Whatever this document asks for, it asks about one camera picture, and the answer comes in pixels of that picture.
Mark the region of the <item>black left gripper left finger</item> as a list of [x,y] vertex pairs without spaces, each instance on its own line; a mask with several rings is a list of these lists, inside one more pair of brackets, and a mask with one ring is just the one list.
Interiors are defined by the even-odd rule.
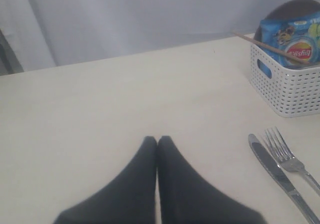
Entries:
[[62,211],[56,224],[154,224],[157,141],[146,136],[128,165],[97,193]]

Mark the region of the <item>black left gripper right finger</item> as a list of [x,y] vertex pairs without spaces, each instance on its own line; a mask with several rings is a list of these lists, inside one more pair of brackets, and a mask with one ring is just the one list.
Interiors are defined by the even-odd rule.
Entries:
[[257,211],[207,182],[183,157],[170,136],[157,147],[161,220],[164,224],[263,224]]

